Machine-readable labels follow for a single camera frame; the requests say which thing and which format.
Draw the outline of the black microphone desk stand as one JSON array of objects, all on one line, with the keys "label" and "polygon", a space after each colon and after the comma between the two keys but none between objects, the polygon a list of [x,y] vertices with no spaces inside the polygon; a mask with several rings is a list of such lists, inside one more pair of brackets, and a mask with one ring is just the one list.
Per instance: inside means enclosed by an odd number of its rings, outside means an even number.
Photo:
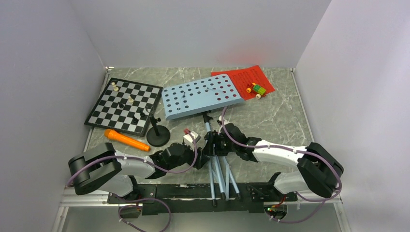
[{"label": "black microphone desk stand", "polygon": [[163,125],[158,125],[161,122],[161,118],[155,118],[153,109],[147,109],[148,118],[151,123],[152,128],[150,128],[146,133],[147,142],[154,147],[161,147],[166,145],[170,140],[170,131],[167,127]]}]

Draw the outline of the light blue music stand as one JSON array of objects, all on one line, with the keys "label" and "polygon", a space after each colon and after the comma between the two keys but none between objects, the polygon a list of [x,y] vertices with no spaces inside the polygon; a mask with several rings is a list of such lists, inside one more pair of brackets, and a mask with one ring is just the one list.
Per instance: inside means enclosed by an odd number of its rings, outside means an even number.
[{"label": "light blue music stand", "polygon": [[[172,87],[166,87],[161,94],[166,120],[201,114],[205,127],[211,131],[210,116],[207,112],[226,106],[244,102],[234,84],[226,74],[191,81]],[[221,198],[229,198],[229,171],[226,171],[226,181],[221,174],[220,162],[217,156],[210,157],[208,163],[210,181],[217,178]]]}]

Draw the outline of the red sheet music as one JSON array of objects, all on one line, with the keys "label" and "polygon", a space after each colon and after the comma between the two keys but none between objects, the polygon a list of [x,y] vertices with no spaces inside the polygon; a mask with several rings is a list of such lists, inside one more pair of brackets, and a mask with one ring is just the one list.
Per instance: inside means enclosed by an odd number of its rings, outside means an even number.
[{"label": "red sheet music", "polygon": [[265,89],[264,94],[260,94],[262,97],[265,97],[268,93],[275,91],[274,87],[267,79],[259,65],[237,70],[211,72],[211,76],[220,74],[226,74],[229,76],[236,90],[245,101],[256,97],[257,92],[254,90],[247,92],[248,88],[252,89],[255,85]]}]

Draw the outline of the orange toy microphone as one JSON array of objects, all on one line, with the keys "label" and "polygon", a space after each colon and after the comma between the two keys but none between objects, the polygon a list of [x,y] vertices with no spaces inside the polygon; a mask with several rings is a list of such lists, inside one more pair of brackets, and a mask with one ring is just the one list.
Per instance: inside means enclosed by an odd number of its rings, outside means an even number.
[{"label": "orange toy microphone", "polygon": [[119,134],[113,129],[106,129],[104,135],[109,140],[114,140],[142,151],[150,151],[150,146],[125,135]]}]

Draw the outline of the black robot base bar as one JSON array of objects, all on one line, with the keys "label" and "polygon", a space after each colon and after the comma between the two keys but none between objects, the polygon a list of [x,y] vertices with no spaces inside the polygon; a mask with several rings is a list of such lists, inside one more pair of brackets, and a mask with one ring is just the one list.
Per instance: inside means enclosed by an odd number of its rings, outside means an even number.
[{"label": "black robot base bar", "polygon": [[172,213],[203,213],[247,211],[263,213],[265,206],[295,202],[294,193],[283,195],[263,182],[238,183],[239,193],[233,185],[229,188],[229,198],[223,200],[218,184],[214,185],[215,197],[211,196],[210,184],[140,184],[125,197],[110,193],[108,204],[136,204],[143,199],[142,215],[151,216],[171,211]]}]

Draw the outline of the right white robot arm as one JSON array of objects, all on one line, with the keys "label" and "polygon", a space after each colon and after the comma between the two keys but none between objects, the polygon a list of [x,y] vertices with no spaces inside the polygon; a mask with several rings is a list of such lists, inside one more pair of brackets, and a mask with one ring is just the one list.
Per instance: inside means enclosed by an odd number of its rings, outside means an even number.
[{"label": "right white robot arm", "polygon": [[285,194],[310,190],[322,198],[331,198],[341,190],[343,166],[319,143],[308,146],[279,145],[258,137],[247,137],[233,123],[222,125],[221,131],[205,136],[204,153],[227,156],[235,153],[242,160],[269,162],[294,168],[291,173],[275,173],[269,180],[267,196],[280,200]]}]

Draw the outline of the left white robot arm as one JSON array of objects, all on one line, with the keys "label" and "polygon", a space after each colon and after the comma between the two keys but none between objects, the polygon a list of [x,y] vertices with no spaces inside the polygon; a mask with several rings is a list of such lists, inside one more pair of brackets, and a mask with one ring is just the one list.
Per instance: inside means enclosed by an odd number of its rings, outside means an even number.
[{"label": "left white robot arm", "polygon": [[175,174],[174,169],[184,164],[201,169],[209,160],[201,148],[180,143],[144,157],[128,155],[115,150],[111,143],[102,143],[69,160],[71,177],[67,185],[73,186],[77,195],[102,190],[132,203],[139,196],[135,177],[158,179],[167,173]]}]

